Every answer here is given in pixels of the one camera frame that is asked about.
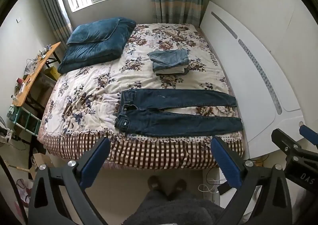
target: floral pattern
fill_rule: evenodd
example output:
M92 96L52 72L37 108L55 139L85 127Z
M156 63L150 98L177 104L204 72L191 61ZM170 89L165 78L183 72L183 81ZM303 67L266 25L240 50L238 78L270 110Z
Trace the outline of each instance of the floral pattern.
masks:
M185 75L159 75L152 71L152 62L147 54L154 50L187 49L190 70ZM84 67L60 77L50 97L40 129L47 149L57 145L60 154L72 150L69 135L105 134L112 142L121 140L164 141L168 144L209 141L209 137L154 138L143 135L123 134L114 124L120 106L120 95L129 88L160 89L209 89L229 93L225 75L215 55L200 33L189 24L138 24L125 45L120 59ZM238 116L235 108L187 107L169 110L202 116ZM225 140L242 140L242 133L220 135Z
M122 67L121 72L124 72L126 70L140 71L142 65L145 64L142 62L141 57L137 57L136 59L129 59L126 60L125 66Z

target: blue gripper pad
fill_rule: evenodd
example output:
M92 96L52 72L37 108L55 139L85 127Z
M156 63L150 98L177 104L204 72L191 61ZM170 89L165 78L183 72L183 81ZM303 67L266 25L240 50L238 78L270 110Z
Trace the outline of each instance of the blue gripper pad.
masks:
M211 152L228 184L236 189L240 188L242 185L241 174L244 171L244 166L238 154L229 149L221 138L213 138L211 140Z
M83 167L81 172L81 181L79 183L79 186L82 189L92 186L99 170L103 166L104 161L107 159L110 151L109 139L104 138L104 140L101 142L101 144L98 145L96 149L94 149L93 147L91 150L94 150L94 152L85 164L85 166Z
M299 127L299 133L313 145L318 145L318 134L304 124Z

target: yellow box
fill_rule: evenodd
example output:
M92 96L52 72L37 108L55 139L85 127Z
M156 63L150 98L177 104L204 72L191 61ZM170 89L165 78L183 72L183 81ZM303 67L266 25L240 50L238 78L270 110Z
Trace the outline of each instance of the yellow box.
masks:
M54 66L47 68L44 71L44 74L49 76L51 79L56 80L56 81L61 76L61 74L58 73L57 69Z

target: person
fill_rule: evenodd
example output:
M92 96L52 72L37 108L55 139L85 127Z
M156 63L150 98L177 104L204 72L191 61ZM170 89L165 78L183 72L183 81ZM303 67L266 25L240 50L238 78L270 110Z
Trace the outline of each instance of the person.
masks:
M187 191L187 184L182 179L168 196L157 176L148 179L148 186L150 192L123 225L211 225L224 210L209 200L197 199Z

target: gray pants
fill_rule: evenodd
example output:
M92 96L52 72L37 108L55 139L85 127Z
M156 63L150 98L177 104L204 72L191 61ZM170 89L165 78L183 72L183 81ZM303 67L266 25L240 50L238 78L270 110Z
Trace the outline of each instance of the gray pants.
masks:
M147 193L145 199L140 204L136 212L144 211L147 209L156 208L160 205L163 205L169 201L174 200L184 200L184 199L195 199L195 195L190 193L189 191L175 191L171 193L169 196L159 190L151 190Z

